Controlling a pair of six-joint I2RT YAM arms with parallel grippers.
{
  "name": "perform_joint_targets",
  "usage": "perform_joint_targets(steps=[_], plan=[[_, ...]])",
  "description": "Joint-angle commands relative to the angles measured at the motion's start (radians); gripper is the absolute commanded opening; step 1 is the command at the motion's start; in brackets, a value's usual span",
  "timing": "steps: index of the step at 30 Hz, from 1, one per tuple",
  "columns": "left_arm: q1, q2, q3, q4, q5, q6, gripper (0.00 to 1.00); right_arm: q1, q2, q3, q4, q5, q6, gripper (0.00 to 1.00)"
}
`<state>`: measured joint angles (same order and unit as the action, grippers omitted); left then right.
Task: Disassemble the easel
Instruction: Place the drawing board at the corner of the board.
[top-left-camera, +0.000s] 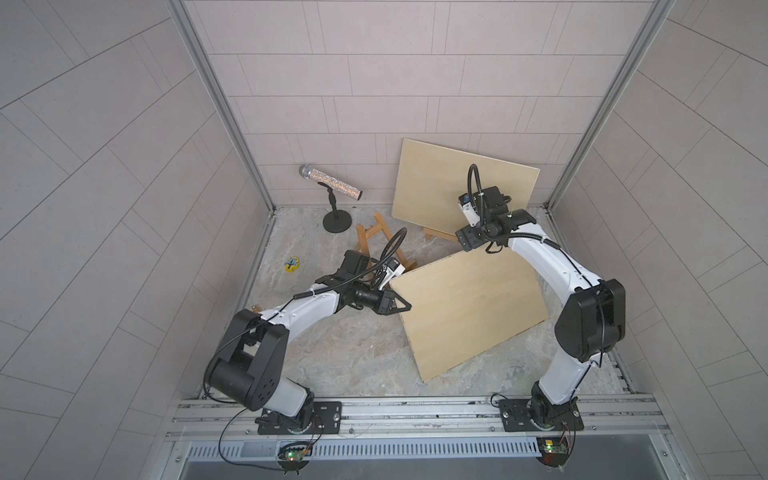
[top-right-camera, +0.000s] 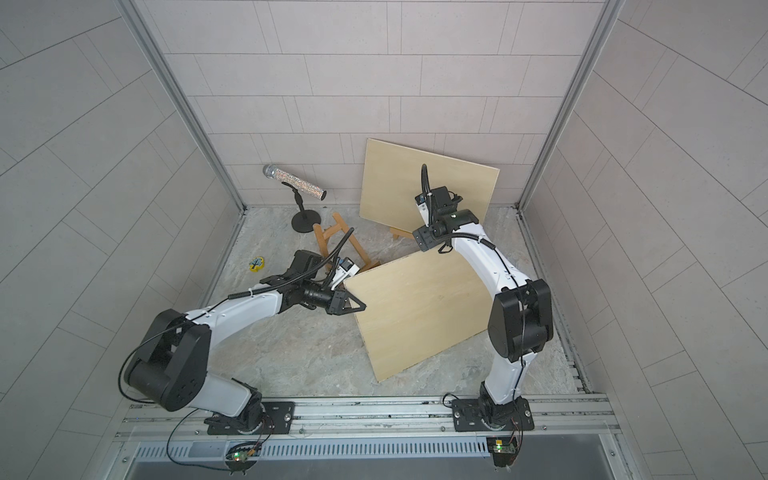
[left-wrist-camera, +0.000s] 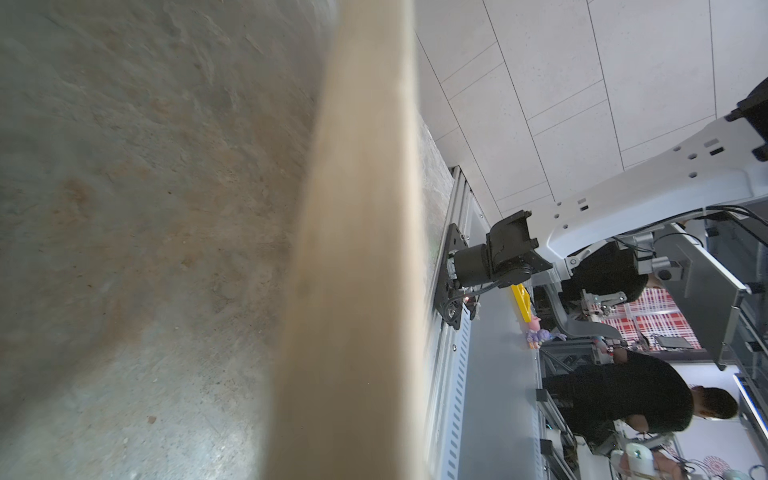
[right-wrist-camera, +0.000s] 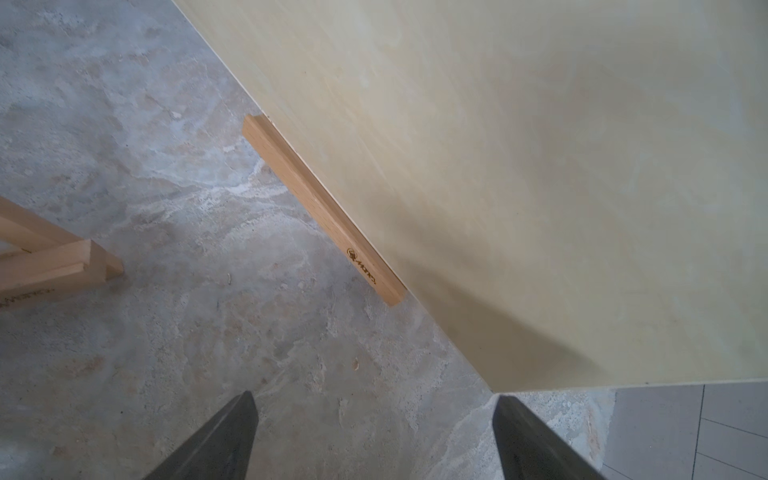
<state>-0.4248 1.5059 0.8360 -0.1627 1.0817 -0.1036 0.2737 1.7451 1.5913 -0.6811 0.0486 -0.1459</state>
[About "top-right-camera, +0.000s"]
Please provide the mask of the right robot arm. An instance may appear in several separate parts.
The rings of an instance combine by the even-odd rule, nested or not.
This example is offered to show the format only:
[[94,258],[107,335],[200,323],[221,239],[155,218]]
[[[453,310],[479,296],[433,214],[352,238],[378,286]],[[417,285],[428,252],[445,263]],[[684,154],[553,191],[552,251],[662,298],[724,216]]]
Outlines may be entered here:
[[496,352],[479,397],[454,401],[456,414],[468,414],[488,430],[534,428],[521,387],[528,368],[554,336],[551,290],[532,280],[506,259],[479,219],[458,208],[462,197],[447,187],[431,187],[426,176],[415,202],[425,225],[413,232],[423,251],[459,253],[489,291],[492,300],[487,333]]

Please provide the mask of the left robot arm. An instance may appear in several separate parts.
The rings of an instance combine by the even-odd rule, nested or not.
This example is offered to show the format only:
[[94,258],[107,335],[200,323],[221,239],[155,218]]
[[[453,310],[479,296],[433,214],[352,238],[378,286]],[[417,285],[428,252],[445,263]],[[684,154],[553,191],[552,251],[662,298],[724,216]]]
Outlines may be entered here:
[[261,393],[210,372],[212,348],[296,305],[335,316],[363,311],[365,304],[342,287],[358,270],[350,258],[298,250],[284,273],[265,277],[214,306],[185,313],[165,310],[127,357],[118,383],[169,412],[184,407],[211,412],[205,422],[212,435],[263,431],[270,415]]

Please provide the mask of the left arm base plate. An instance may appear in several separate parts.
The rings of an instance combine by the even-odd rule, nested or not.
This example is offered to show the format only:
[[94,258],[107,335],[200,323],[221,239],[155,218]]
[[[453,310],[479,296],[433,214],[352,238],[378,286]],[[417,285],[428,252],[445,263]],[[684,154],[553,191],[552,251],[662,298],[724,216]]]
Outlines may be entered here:
[[295,407],[290,401],[260,401],[247,405],[237,417],[214,413],[204,423],[208,435],[288,434]]

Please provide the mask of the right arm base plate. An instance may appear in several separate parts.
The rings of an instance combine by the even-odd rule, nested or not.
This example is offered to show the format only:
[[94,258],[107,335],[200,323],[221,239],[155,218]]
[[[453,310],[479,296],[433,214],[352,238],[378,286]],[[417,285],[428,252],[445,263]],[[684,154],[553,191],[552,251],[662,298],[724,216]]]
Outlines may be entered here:
[[535,429],[529,402],[524,397],[505,405],[480,398],[454,399],[450,406],[457,432],[527,432]]

